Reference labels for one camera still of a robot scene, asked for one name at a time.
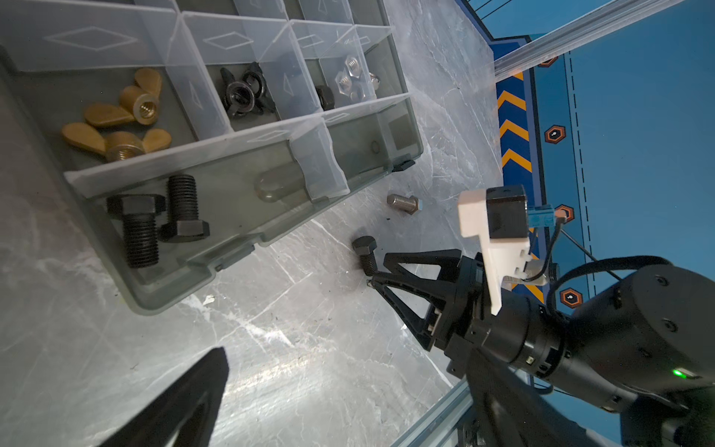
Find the black hex bolt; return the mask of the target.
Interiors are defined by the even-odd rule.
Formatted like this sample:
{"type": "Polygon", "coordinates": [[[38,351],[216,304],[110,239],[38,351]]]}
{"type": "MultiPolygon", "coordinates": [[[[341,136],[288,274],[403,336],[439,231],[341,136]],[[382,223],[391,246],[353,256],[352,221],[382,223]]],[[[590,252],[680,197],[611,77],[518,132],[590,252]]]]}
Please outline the black hex bolt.
{"type": "Polygon", "coordinates": [[[374,255],[377,248],[376,239],[372,236],[356,238],[352,242],[352,248],[357,257],[359,257],[364,274],[367,277],[372,277],[378,271],[377,260],[374,255]]]}
{"type": "Polygon", "coordinates": [[[116,195],[106,199],[106,206],[108,214],[122,222],[128,266],[140,269],[157,264],[156,218],[167,210],[165,197],[157,194],[116,195]]]}
{"type": "Polygon", "coordinates": [[[196,179],[189,174],[169,177],[169,221],[162,225],[159,239],[167,243],[187,243],[210,236],[210,225],[200,219],[196,179]]]}

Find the silver hex bolt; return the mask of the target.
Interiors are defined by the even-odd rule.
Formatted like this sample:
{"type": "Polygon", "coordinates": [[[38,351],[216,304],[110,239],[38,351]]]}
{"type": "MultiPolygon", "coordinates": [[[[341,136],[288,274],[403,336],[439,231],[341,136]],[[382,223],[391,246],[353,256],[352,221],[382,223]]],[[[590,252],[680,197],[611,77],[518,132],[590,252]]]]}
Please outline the silver hex bolt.
{"type": "Polygon", "coordinates": [[[387,205],[410,215],[416,214],[424,208],[423,201],[419,197],[404,197],[397,194],[387,196],[387,205]]]}

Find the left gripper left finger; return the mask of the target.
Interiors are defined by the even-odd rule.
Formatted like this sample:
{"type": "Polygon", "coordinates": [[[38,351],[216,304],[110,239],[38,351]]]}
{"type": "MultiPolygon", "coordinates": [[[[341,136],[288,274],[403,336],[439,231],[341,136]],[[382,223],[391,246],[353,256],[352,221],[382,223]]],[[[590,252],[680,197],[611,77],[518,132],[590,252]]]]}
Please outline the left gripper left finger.
{"type": "Polygon", "coordinates": [[[224,348],[204,355],[104,446],[207,446],[229,376],[224,348]]]}

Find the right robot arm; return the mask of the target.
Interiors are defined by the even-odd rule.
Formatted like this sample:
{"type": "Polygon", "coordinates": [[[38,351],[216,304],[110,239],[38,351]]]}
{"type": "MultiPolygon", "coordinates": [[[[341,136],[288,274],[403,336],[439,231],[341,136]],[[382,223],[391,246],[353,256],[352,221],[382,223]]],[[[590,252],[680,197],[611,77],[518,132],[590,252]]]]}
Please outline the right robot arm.
{"type": "Polygon", "coordinates": [[[467,380],[467,437],[489,446],[590,446],[526,372],[621,420],[626,446],[714,443],[714,284],[654,256],[606,259],[568,273],[625,277],[569,315],[555,298],[494,292],[481,256],[389,253],[370,286],[424,349],[467,380]]]}

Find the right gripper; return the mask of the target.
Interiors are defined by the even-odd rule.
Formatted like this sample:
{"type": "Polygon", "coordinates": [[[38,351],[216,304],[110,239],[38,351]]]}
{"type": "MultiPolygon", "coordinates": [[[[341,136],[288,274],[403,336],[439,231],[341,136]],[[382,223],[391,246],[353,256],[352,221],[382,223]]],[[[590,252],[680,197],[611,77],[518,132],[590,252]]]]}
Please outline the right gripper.
{"type": "Polygon", "coordinates": [[[539,377],[553,369],[559,349],[546,307],[512,291],[501,292],[502,307],[494,315],[492,298],[480,255],[466,257],[460,250],[387,253],[384,267],[402,276],[373,276],[370,286],[402,320],[424,350],[437,348],[452,360],[452,373],[462,376],[463,357],[472,348],[539,377]],[[421,279],[410,267],[437,268],[435,279],[421,279]],[[395,290],[409,292],[428,303],[418,315],[395,290]]]}

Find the brass wing nut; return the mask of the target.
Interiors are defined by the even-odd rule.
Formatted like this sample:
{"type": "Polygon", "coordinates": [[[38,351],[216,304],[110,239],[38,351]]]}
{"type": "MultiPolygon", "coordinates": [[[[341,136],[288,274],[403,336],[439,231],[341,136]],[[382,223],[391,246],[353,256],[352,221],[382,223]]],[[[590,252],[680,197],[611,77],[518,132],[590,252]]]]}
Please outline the brass wing nut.
{"type": "Polygon", "coordinates": [[[85,108],[85,121],[95,128],[112,128],[130,123],[151,126],[160,115],[161,74],[152,68],[141,68],[134,84],[122,89],[117,104],[96,102],[85,108]]]}
{"type": "Polygon", "coordinates": [[[148,130],[143,138],[127,131],[116,131],[103,136],[86,123],[63,126],[61,136],[69,145],[102,156],[108,162],[152,154],[168,149],[172,143],[171,134],[165,130],[148,130]]]}

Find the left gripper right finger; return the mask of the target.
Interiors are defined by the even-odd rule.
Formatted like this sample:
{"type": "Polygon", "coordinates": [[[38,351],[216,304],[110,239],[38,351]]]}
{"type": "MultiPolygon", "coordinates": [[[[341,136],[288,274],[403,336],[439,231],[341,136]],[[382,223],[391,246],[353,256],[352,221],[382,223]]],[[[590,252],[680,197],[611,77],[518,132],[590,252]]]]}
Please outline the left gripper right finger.
{"type": "Polygon", "coordinates": [[[480,433],[489,446],[590,446],[584,428],[545,402],[508,367],[478,348],[465,373],[480,433]]]}

